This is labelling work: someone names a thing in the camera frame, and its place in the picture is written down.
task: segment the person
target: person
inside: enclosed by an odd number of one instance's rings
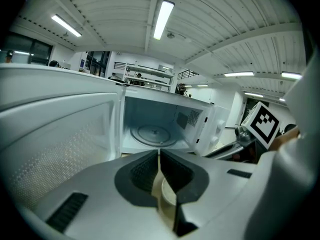
[[[109,76],[108,79],[111,79],[111,80],[121,80],[120,77],[118,77],[116,75],[116,73],[112,73],[112,76]]]
[[[185,91],[186,91],[185,84],[184,83],[180,84],[179,94],[184,96],[185,95]]]
[[[277,151],[277,150],[279,150],[281,145],[283,145],[284,143],[286,143],[292,139],[295,139],[299,136],[300,131],[299,131],[298,126],[296,126],[295,124],[292,124],[288,128],[284,130],[283,135],[280,135],[280,136],[277,136],[276,138],[274,138],[273,142],[271,143],[271,145],[269,147],[269,151]]]
[[[5,56],[5,60],[4,63],[12,63],[12,57],[14,55],[14,51],[13,50],[8,50]]]
[[[143,79],[142,75],[140,73],[138,73],[138,75],[136,77]],[[145,82],[139,81],[139,80],[134,80],[131,83],[132,83],[132,85],[135,85],[135,86],[145,86]]]
[[[60,68],[60,65],[59,65],[58,61],[51,60],[49,63],[49,67]]]

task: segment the white ceiling panel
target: white ceiling panel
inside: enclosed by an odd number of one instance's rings
[[[198,69],[221,83],[271,94],[283,94],[293,83],[281,81],[281,72],[301,73],[306,66],[301,22],[287,0],[168,1],[175,6],[161,40],[153,34],[163,0],[28,0],[19,22],[54,33],[77,51],[105,46],[145,51],[182,68]],[[51,19],[55,14],[82,37],[65,35],[65,29]],[[259,77],[222,78],[224,73],[243,71]]]

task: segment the ceiling light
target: ceiling light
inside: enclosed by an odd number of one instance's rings
[[[82,35],[76,31],[72,26],[70,26],[68,23],[66,23],[63,19],[61,19],[58,15],[54,15],[51,17],[55,22],[59,23],[62,27],[69,30],[72,34],[74,34],[76,37],[81,37]]]
[[[15,54],[23,54],[23,55],[30,55],[29,52],[24,52],[24,51],[18,51],[18,50],[15,50],[14,51]]]
[[[259,97],[259,98],[263,98],[263,97],[264,97],[263,95],[255,94],[255,93],[250,93],[250,92],[245,92],[244,94],[245,94],[245,95],[250,95],[250,96]]]
[[[161,4],[161,9],[159,12],[158,19],[156,21],[155,30],[154,30],[154,39],[161,39],[162,33],[165,29],[165,26],[167,24],[168,18],[170,16],[170,13],[172,9],[174,8],[175,4],[173,2],[169,2],[164,0]]]
[[[290,72],[282,72],[281,76],[283,78],[292,78],[292,79],[300,79],[300,78],[302,78],[301,74],[290,73]]]
[[[236,73],[225,73],[225,77],[253,77],[254,73],[250,72],[236,72]]]

